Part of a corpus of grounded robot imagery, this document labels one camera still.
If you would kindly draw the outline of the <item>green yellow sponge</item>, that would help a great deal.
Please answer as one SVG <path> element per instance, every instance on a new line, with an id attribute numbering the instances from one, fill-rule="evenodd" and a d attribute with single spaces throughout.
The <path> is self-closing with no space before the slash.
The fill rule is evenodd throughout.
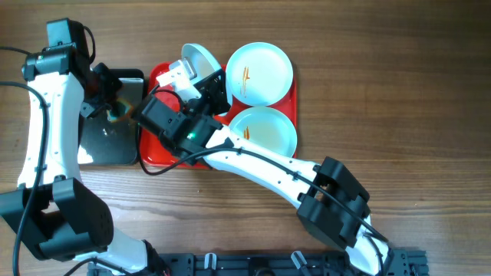
<path id="1" fill-rule="evenodd" d="M 107 110 L 107 120 L 110 123 L 128 120 L 132 112 L 133 105 L 123 98 L 118 98 L 111 109 Z"/>

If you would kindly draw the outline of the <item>large white plate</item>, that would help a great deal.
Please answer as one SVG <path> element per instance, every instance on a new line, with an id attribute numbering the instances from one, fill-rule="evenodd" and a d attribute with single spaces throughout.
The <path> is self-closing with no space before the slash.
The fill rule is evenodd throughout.
<path id="1" fill-rule="evenodd" d="M 169 70 L 156 77 L 160 87 L 171 86 L 185 104 L 204 101 L 212 106 L 211 114 L 224 117 L 232 99 L 226 92 L 226 74 L 215 57 L 200 44 L 185 44 L 181 58 Z"/>

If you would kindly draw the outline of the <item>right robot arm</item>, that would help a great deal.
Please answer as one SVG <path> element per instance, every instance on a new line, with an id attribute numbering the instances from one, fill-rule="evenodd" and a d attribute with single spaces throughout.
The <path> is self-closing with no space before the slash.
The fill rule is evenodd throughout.
<path id="1" fill-rule="evenodd" d="M 388 240 L 371 225 L 369 194 L 346 166 L 326 158 L 322 164 L 282 156 L 259 146 L 216 120 L 230 108 L 226 74 L 218 70 L 193 84 L 196 95 L 172 89 L 173 110 L 156 93 L 157 85 L 133 112 L 140 127 L 152 133 L 174 157 L 176 166 L 202 163 L 251 180 L 281 196 L 297 210 L 307 232 L 348 254 L 351 264 L 369 275 L 382 275 L 390 253 Z"/>

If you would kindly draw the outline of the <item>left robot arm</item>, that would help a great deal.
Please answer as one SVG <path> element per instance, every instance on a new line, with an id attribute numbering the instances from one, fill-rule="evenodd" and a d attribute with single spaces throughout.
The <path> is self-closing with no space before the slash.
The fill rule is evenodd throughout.
<path id="1" fill-rule="evenodd" d="M 1 196 L 2 218 L 16 235 L 13 274 L 20 272 L 21 247 L 40 261 L 92 263 L 115 275 L 169 274 L 148 241 L 115 228 L 107 204 L 82 182 L 82 121 L 116 107 L 120 79 L 94 63 L 87 26 L 62 18 L 48 22 L 47 33 L 47 47 L 27 53 L 22 67 L 28 146 L 16 189 Z"/>

